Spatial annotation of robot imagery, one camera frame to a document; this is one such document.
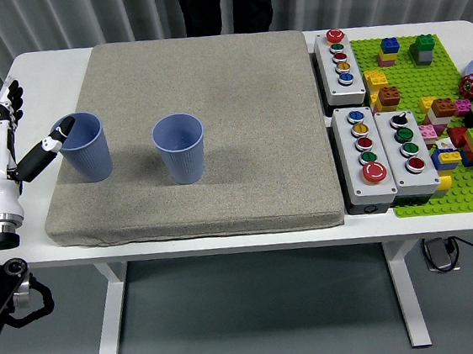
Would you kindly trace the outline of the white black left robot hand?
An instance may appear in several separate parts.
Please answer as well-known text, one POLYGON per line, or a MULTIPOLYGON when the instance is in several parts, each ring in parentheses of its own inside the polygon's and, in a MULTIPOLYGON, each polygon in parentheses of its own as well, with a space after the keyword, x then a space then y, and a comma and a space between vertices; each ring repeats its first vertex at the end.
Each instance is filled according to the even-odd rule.
POLYGON ((23 91, 19 81, 13 79, 0 93, 0 222, 13 225, 24 218, 18 201, 23 182, 33 181, 55 160, 75 123, 72 116, 66 116, 17 162, 14 135, 23 116, 23 91))

